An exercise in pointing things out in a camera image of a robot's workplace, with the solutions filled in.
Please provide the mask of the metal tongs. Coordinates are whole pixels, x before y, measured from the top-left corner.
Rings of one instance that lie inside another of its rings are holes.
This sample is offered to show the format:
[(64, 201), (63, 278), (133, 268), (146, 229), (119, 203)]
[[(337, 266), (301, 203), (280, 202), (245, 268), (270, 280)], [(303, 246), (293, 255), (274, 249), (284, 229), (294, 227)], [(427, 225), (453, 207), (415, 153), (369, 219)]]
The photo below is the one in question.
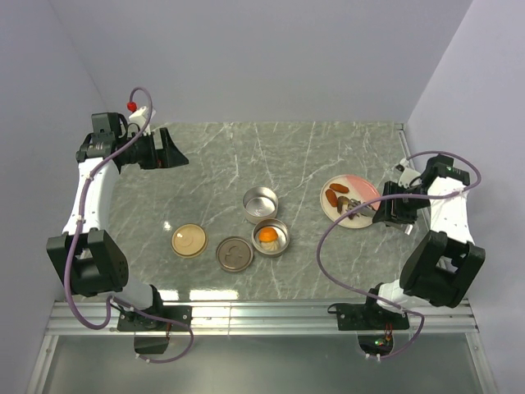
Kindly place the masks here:
[[(356, 200), (356, 199), (350, 199), (350, 200), (351, 200), (350, 206), (354, 206), (355, 208), (361, 204), (359, 200)], [(373, 219), (377, 211), (371, 206), (366, 206), (366, 207), (367, 207), (366, 218)], [(394, 229), (400, 230), (406, 235), (410, 235), (413, 230), (413, 224), (403, 224), (403, 223), (397, 223), (397, 222), (392, 222), (392, 221), (383, 220), (383, 219), (381, 219), (380, 222), (385, 224), (387, 227), (392, 227)]]

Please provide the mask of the brown mushroom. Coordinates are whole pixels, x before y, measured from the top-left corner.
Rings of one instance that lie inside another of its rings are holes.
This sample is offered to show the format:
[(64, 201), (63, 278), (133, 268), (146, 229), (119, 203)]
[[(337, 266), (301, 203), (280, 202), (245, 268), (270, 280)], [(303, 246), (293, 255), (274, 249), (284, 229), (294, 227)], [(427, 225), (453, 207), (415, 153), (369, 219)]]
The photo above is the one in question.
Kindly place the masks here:
[(346, 209), (347, 209), (347, 206), (350, 205), (350, 203), (351, 203), (351, 200), (348, 197), (340, 195), (338, 197), (338, 204), (336, 207), (337, 212), (339, 214), (347, 212)]

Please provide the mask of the fried brown food piece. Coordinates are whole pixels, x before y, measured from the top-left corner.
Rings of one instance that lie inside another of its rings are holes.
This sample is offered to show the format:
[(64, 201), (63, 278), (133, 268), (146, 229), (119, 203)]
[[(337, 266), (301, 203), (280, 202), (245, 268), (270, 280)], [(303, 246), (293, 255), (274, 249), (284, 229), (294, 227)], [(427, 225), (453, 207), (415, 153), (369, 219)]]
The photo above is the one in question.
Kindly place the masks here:
[(338, 183), (330, 184), (330, 188), (333, 191), (336, 191), (336, 192), (339, 192), (339, 193), (342, 193), (342, 194), (347, 194), (349, 192), (349, 188), (347, 186), (341, 185), (341, 184), (338, 184)]

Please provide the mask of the orange sweet potato piece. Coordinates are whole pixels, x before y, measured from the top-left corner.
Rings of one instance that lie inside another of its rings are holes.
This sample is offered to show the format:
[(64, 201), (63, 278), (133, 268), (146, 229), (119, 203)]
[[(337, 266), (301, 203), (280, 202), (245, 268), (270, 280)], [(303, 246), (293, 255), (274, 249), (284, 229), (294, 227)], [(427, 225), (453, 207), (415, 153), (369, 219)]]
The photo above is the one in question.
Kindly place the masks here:
[(279, 239), (279, 235), (274, 227), (263, 227), (258, 233), (259, 241), (273, 241)]

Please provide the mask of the white steamed bun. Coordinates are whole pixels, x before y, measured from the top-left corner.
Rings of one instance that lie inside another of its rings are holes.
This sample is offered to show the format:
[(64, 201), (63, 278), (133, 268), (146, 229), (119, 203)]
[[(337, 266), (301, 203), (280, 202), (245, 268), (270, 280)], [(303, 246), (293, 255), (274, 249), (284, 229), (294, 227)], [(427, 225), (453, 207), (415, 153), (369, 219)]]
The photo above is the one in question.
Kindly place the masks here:
[(273, 241), (260, 241), (260, 245), (261, 248), (268, 253), (277, 252), (281, 249), (281, 244), (278, 239)]

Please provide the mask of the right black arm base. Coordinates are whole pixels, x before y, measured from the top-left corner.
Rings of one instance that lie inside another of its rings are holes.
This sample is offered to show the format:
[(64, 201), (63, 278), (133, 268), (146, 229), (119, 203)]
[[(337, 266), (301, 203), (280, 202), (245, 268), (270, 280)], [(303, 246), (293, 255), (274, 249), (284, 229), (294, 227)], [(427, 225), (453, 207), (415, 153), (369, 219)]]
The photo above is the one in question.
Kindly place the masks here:
[(377, 359), (393, 354), (394, 331), (409, 329), (406, 315), (383, 309), (369, 296), (363, 304), (331, 304), (327, 313), (335, 315), (340, 332), (363, 332), (358, 335), (359, 349), (367, 357)]

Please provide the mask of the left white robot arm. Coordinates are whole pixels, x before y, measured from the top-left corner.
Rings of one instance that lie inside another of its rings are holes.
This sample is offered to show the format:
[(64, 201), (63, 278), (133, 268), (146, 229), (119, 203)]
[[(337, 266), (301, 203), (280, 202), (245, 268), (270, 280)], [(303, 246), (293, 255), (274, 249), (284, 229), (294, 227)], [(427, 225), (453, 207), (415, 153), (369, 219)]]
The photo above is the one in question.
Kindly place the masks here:
[(124, 253), (107, 231), (112, 192), (123, 167), (143, 170), (188, 164), (167, 129), (161, 130), (156, 148), (149, 122), (154, 111), (141, 107), (128, 117), (117, 112), (95, 113), (93, 130), (75, 154), (79, 183), (71, 214), (61, 235), (48, 239), (46, 251), (66, 293), (74, 315), (77, 295), (107, 297), (107, 307), (118, 306), (148, 330), (160, 328), (166, 310), (155, 286), (134, 279)]

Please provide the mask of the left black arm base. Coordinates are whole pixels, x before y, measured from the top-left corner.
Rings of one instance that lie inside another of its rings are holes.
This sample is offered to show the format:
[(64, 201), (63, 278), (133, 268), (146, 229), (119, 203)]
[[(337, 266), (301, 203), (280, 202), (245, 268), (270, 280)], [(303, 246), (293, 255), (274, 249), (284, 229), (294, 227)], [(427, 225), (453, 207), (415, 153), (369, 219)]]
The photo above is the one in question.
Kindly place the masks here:
[[(191, 328), (193, 308), (190, 305), (165, 305), (157, 288), (152, 286), (153, 303), (144, 310), (136, 309), (127, 302), (114, 301), (120, 313), (118, 332), (156, 332), (158, 336), (134, 336), (135, 355), (149, 363), (166, 364), (180, 359), (189, 352), (194, 343)], [(166, 360), (153, 360), (152, 356), (163, 355), (170, 344), (173, 332), (187, 332), (189, 344), (177, 356)]]

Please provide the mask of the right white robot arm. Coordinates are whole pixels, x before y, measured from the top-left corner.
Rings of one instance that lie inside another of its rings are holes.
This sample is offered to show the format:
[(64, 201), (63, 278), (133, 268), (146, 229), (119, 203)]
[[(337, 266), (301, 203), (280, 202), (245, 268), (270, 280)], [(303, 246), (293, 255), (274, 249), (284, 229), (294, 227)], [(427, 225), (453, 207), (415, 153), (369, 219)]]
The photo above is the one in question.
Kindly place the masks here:
[(379, 285), (377, 300), (363, 306), (363, 321), (371, 328), (382, 327), (391, 312), (401, 314), (419, 305), (456, 307), (486, 258), (468, 226), (467, 199), (473, 187), (469, 172), (443, 153), (429, 158), (422, 172), (410, 168), (408, 159), (396, 168), (399, 180), (384, 184), (384, 199), (372, 222), (406, 230), (426, 209), (430, 225), (399, 279)]

